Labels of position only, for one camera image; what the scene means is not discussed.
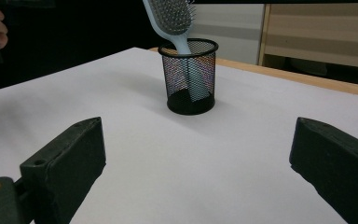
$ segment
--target pen holder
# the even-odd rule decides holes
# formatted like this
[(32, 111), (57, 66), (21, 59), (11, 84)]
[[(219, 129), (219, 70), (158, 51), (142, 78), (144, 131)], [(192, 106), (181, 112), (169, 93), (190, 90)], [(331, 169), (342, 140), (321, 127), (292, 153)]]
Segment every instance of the pen holder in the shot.
[(158, 47), (162, 56), (167, 106), (177, 114), (198, 115), (214, 106), (216, 51), (208, 39), (189, 38), (191, 54), (178, 54), (174, 44)]

